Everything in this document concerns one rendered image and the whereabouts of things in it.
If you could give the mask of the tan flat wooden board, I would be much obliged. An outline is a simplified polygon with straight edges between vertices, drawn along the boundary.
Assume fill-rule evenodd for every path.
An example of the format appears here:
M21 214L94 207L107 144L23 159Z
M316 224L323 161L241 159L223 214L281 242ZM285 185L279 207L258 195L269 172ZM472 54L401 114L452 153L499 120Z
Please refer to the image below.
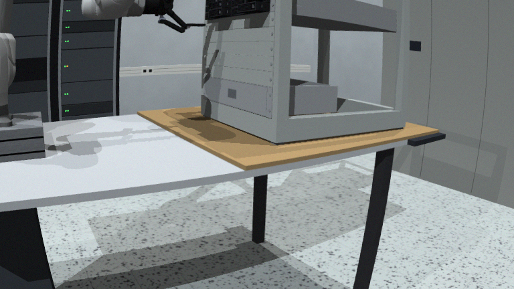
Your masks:
M435 128L406 122L403 129L393 128L275 145L249 132L204 117L200 106L138 111L137 114L245 171L376 147L439 132Z

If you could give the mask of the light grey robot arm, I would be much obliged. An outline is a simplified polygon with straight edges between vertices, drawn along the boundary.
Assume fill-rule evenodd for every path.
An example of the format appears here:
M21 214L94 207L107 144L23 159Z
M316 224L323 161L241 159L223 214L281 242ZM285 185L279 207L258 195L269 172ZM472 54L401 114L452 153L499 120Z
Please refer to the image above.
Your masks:
M82 0L82 14L91 19L140 17L145 3L146 0ZM10 34L12 9L13 0L0 0L0 127L13 126L7 101L16 71L16 40Z

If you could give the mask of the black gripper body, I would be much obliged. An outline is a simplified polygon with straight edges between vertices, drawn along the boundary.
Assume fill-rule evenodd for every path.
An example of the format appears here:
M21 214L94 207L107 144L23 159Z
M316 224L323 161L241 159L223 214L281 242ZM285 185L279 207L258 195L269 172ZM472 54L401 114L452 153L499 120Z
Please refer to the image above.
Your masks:
M164 8L164 5L168 5L172 9L173 2L174 0L146 0L143 14L165 15L168 11Z

